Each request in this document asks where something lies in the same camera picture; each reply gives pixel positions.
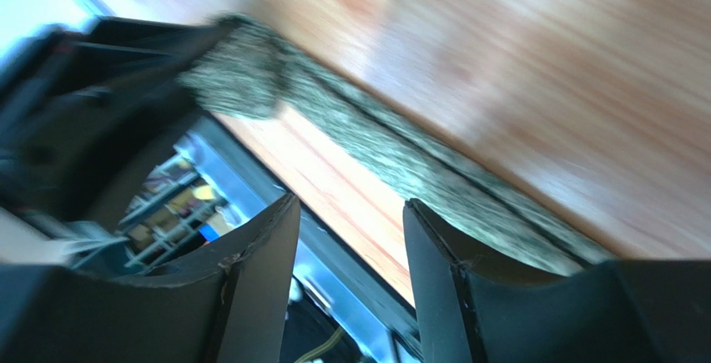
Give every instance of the wooden floor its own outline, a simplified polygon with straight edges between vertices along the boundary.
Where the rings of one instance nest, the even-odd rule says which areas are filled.
[[[103,0],[250,13],[627,257],[711,253],[711,0]]]

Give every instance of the yellow cable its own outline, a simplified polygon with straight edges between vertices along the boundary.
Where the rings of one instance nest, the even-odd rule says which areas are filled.
[[[317,346],[314,350],[310,350],[304,353],[299,359],[296,359],[294,363],[306,363],[314,359],[318,359],[320,356],[324,355],[327,351],[333,349],[334,346],[338,344],[340,338],[343,336],[343,327],[338,327],[338,329],[330,336],[330,338]]]

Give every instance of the gray green fabric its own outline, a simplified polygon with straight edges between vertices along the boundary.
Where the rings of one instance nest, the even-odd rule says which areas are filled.
[[[283,99],[403,199],[530,265],[570,275],[613,256],[496,175],[246,16],[181,77],[210,111],[268,118]]]

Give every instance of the wood grain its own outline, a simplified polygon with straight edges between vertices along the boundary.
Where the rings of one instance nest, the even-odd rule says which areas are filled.
[[[288,105],[269,120],[216,117],[414,305],[400,196]]]
[[[711,0],[132,1],[255,15],[620,255],[711,252]]]

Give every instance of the green cloth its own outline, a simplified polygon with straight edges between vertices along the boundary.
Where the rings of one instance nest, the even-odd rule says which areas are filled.
[[[281,98],[403,199],[422,199],[502,253],[562,275],[613,257],[270,28],[247,16],[222,19],[239,26],[180,79],[206,109],[269,118]]]

